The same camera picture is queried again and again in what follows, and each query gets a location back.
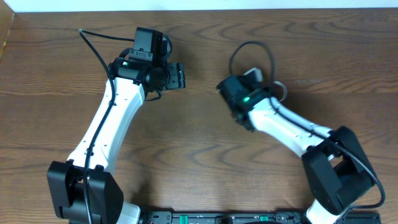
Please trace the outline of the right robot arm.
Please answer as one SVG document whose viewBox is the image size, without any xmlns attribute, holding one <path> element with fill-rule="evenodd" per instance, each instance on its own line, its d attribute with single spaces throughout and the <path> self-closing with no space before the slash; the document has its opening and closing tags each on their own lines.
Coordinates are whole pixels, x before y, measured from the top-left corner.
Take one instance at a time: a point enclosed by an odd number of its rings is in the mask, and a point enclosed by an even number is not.
<svg viewBox="0 0 398 224">
<path fill-rule="evenodd" d="M 376 174 L 355 133 L 319 126 L 288 110 L 249 76 L 231 76 L 217 89 L 237 123 L 266 133 L 302 161 L 315 197 L 309 223 L 340 223 L 353 204 L 375 185 Z"/>
</svg>

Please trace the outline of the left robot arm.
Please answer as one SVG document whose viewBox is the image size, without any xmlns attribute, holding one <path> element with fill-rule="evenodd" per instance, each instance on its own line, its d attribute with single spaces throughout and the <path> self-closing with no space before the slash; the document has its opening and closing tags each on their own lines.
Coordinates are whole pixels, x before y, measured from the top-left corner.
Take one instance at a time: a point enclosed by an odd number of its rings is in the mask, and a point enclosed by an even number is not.
<svg viewBox="0 0 398 224">
<path fill-rule="evenodd" d="M 183 64 L 168 61 L 172 42 L 154 29 L 138 27 L 132 47 L 109 64 L 88 41 L 90 32 L 79 33 L 103 66 L 107 81 L 83 139 L 66 161 L 53 161 L 47 171 L 55 215 L 69 223 L 140 223 L 141 208 L 125 201 L 113 177 L 118 154 L 148 93 L 185 88 Z"/>
</svg>

